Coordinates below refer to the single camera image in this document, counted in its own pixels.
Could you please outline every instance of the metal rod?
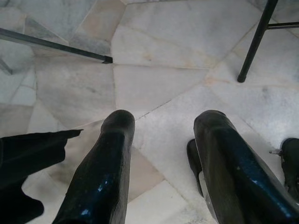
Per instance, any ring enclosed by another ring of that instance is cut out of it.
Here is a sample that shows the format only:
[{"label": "metal rod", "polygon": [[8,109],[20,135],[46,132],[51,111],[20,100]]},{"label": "metal rod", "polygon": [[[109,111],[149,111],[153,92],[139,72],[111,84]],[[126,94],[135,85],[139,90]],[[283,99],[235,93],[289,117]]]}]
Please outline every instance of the metal rod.
[{"label": "metal rod", "polygon": [[9,66],[1,58],[0,58],[0,69],[6,71],[10,75],[13,74],[13,71],[9,68]]},{"label": "metal rod", "polygon": [[38,47],[38,48],[43,48],[43,49],[53,49],[53,50],[58,50],[58,51],[68,53],[68,54],[75,54],[75,55],[84,56],[84,57],[88,57],[88,58],[92,58],[92,59],[97,59],[97,60],[102,61],[102,63],[105,63],[105,64],[113,63],[112,57],[109,57],[109,56],[98,55],[98,54],[88,52],[85,50],[68,47],[68,46],[65,46],[65,45],[62,45],[59,43],[45,41],[45,40],[42,40],[39,38],[16,33],[16,32],[10,31],[10,30],[2,29],[2,28],[0,28],[0,39],[15,42],[15,43],[26,44],[31,47]]},{"label": "metal rod", "polygon": [[253,37],[253,40],[251,42],[251,46],[250,46],[249,51],[247,53],[245,62],[243,64],[242,70],[239,74],[239,77],[238,77],[238,82],[239,83],[245,82],[247,73],[248,73],[249,68],[252,64],[253,58],[256,55],[256,51],[258,49],[258,46],[261,43],[263,35],[264,35],[265,31],[268,28],[269,21],[272,17],[272,14],[273,14],[274,9],[277,5],[277,2],[278,2],[278,0],[268,0],[268,2],[266,4],[266,7],[265,7],[265,9],[263,11],[263,14],[262,14],[262,17],[261,17],[261,20],[260,20],[260,22],[257,26],[256,33],[255,33],[255,35]]},{"label": "metal rod", "polygon": [[275,23],[269,24],[268,29],[290,29],[299,28],[299,22],[285,22],[285,23]]}]

